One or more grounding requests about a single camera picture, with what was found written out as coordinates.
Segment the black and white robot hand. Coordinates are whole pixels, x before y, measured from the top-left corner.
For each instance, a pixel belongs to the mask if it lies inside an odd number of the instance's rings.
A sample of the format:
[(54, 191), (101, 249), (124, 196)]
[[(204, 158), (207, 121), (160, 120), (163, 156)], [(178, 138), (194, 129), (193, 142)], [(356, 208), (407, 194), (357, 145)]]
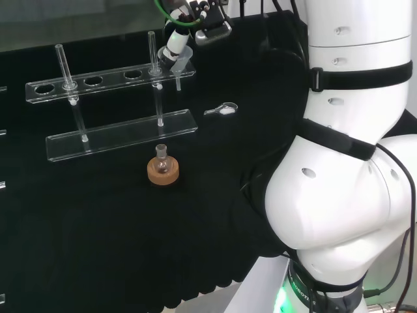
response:
[(160, 60), (171, 68), (179, 59), (188, 41), (206, 46), (227, 38), (232, 22), (220, 1), (155, 1), (165, 18), (169, 38)]

